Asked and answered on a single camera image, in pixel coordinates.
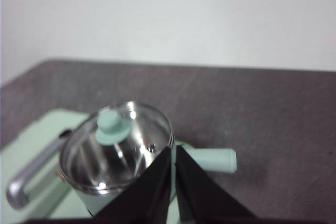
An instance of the dark gray table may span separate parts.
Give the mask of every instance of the dark gray table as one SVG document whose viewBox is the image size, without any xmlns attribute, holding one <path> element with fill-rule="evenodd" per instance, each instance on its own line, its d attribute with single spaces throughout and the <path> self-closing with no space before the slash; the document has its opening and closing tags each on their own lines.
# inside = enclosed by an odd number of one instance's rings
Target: dark gray table
<svg viewBox="0 0 336 224">
<path fill-rule="evenodd" d="M 231 147 L 238 172 L 211 176 L 261 217 L 336 223 L 336 73 L 44 62 L 1 88 L 4 147 L 54 108 L 159 107 L 176 137 Z"/>
</svg>

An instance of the pot handle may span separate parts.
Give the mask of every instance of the pot handle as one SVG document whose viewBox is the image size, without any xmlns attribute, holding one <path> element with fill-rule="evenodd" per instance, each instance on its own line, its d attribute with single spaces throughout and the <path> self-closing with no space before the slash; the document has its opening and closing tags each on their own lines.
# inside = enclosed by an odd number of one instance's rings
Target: pot handle
<svg viewBox="0 0 336 224">
<path fill-rule="evenodd" d="M 185 150 L 203 170 L 222 173 L 237 171 L 237 157 L 233 149 L 185 148 Z"/>
<path fill-rule="evenodd" d="M 14 209 L 23 208 L 29 203 L 29 199 L 24 192 L 25 185 L 36 174 L 36 172 L 60 149 L 64 139 L 66 139 L 71 132 L 72 130 L 69 129 L 63 131 L 10 181 L 7 186 L 6 196 L 8 203 Z"/>
</svg>

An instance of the lid knob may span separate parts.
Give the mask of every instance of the lid knob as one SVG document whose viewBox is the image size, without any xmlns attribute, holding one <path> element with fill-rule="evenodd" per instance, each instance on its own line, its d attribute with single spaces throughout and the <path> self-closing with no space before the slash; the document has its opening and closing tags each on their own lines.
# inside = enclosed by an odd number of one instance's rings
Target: lid knob
<svg viewBox="0 0 336 224">
<path fill-rule="evenodd" d="M 121 118 L 115 110 L 98 116 L 96 140 L 102 145 L 113 145 L 123 141 L 131 132 L 131 123 Z"/>
</svg>

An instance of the silver handle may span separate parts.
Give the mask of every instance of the silver handle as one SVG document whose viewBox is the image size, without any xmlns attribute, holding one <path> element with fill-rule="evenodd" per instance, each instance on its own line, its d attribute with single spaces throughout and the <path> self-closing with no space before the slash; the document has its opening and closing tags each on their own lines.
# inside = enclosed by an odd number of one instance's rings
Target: silver handle
<svg viewBox="0 0 336 224">
<path fill-rule="evenodd" d="M 7 187 L 6 196 L 9 204 L 13 208 L 20 209 L 29 203 L 29 199 L 23 190 L 25 185 L 36 174 L 36 172 L 60 149 L 64 139 L 66 139 L 70 133 L 71 130 L 65 130 L 62 132 L 11 180 Z"/>
</svg>

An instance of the mint green tray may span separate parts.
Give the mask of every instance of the mint green tray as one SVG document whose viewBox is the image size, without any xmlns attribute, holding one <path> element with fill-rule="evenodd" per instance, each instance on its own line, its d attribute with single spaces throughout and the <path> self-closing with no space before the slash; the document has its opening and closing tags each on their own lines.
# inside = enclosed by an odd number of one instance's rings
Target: mint green tray
<svg viewBox="0 0 336 224">
<path fill-rule="evenodd" d="M 82 201 L 70 186 L 61 181 L 58 155 L 52 157 L 25 188 L 31 202 L 21 210 L 13 209 L 6 199 L 6 187 L 60 132 L 75 128 L 87 114 L 64 109 L 51 110 L 27 126 L 5 147 L 1 155 L 1 224 L 13 224 L 30 218 L 90 218 Z M 176 197 L 172 200 L 167 223 L 179 223 Z"/>
</svg>

